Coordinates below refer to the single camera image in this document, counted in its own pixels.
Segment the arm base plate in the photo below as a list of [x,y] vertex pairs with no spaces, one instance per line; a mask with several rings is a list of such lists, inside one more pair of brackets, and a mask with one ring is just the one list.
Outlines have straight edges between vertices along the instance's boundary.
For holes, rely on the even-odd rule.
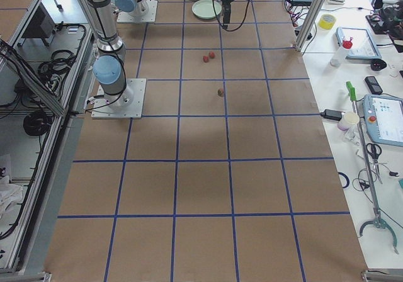
[[156,21],[158,0],[127,1],[125,5],[116,6],[119,10],[117,23],[144,24]]
[[93,119],[141,119],[146,79],[127,79],[127,87],[121,96],[109,96],[104,94],[101,86],[98,86],[98,95],[102,98],[94,102],[95,110],[91,112]]

